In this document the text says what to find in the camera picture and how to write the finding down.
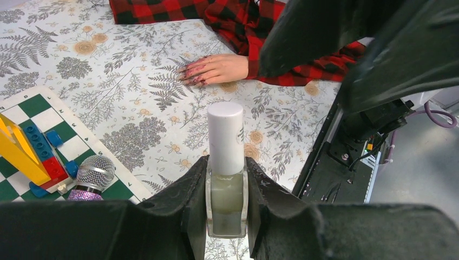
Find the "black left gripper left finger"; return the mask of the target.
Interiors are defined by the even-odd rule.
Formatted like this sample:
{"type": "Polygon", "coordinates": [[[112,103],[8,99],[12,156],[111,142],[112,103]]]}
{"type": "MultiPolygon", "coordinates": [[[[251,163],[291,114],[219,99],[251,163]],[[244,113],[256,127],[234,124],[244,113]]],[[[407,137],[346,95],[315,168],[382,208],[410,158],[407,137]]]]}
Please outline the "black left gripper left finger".
{"type": "Polygon", "coordinates": [[[139,203],[148,215],[141,259],[203,259],[206,245],[203,156],[178,180],[139,203]]]}

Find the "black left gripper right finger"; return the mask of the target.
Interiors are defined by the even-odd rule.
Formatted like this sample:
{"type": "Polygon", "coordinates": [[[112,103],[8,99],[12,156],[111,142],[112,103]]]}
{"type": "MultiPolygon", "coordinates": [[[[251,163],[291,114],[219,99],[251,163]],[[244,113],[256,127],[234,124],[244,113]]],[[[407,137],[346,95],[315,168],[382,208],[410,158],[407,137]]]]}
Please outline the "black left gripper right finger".
{"type": "Polygon", "coordinates": [[[323,217],[268,177],[252,158],[248,170],[248,242],[253,259],[323,259],[323,217]]]}

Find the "clear nail polish bottle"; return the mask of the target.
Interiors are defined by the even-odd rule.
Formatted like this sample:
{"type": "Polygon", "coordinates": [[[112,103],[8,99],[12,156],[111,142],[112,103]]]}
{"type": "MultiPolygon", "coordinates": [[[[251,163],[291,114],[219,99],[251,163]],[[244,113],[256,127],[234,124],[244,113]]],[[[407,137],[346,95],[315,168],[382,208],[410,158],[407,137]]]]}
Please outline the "clear nail polish bottle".
{"type": "Polygon", "coordinates": [[[247,232],[248,176],[243,168],[233,175],[206,173],[207,233],[212,238],[244,238],[247,232]]]}

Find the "white nail polish cap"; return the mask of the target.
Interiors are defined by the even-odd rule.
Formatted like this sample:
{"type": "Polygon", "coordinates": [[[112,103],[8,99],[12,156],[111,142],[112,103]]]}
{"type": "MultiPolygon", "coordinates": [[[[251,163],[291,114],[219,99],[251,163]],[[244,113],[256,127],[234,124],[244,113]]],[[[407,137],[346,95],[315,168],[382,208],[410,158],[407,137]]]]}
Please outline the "white nail polish cap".
{"type": "Polygon", "coordinates": [[[231,176],[244,168],[243,107],[223,101],[207,108],[210,165],[213,173],[231,176]]]}

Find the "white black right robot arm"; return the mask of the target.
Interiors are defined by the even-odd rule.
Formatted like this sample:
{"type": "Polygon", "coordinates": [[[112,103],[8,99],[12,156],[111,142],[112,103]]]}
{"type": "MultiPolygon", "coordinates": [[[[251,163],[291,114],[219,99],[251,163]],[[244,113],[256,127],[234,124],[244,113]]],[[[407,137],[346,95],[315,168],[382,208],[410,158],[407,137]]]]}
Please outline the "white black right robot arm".
{"type": "Polygon", "coordinates": [[[279,76],[371,38],[337,100],[354,139],[403,124],[401,98],[458,85],[458,1],[288,1],[260,54],[260,74],[279,76]]]}

